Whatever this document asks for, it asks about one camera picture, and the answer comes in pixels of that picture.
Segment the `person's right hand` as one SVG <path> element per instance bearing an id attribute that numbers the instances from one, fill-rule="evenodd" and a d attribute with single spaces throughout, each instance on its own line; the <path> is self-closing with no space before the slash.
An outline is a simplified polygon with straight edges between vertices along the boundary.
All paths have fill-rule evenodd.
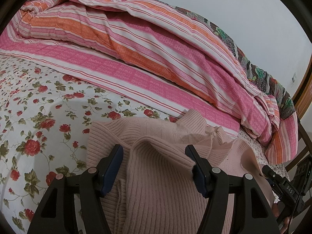
<path id="1" fill-rule="evenodd" d="M 295 204 L 285 204 L 278 201 L 272 205 L 272 213 L 278 222 L 280 233 L 291 233 L 290 227 L 295 217 L 297 202 Z"/>

